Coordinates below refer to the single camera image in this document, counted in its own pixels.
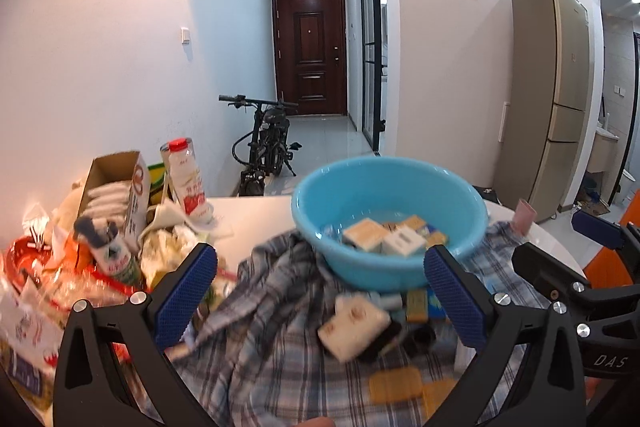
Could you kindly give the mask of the person's right hand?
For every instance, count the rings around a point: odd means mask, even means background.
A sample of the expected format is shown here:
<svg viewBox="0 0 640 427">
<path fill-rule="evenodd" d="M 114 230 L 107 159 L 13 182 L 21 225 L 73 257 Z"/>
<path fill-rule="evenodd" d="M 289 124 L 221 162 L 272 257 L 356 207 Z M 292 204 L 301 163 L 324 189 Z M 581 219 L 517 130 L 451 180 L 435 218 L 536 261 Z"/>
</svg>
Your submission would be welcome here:
<svg viewBox="0 0 640 427">
<path fill-rule="evenodd" d="M 320 416 L 303 421 L 295 427 L 335 427 L 335 423 L 331 418 Z"/>
</svg>

